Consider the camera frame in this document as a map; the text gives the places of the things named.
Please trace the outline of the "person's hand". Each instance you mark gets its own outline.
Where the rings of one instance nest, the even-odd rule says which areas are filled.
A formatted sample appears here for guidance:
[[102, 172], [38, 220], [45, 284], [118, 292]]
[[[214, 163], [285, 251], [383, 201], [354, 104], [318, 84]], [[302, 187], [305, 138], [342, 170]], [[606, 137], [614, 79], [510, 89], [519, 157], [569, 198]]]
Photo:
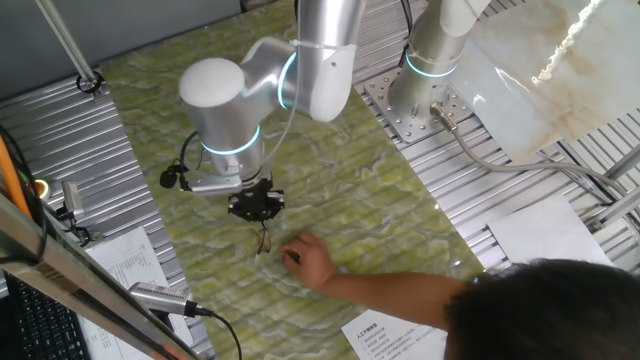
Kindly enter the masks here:
[[300, 233], [280, 248], [282, 263], [303, 285], [324, 293], [337, 274], [325, 243], [311, 233]]

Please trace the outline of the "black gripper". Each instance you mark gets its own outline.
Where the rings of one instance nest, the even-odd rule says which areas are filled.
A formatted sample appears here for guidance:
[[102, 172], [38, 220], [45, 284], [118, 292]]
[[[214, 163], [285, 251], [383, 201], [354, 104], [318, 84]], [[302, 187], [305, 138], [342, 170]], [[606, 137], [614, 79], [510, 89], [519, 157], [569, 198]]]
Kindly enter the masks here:
[[266, 222], [285, 208], [282, 190], [273, 191], [273, 182], [261, 178], [255, 185], [228, 198], [228, 213], [247, 222]]

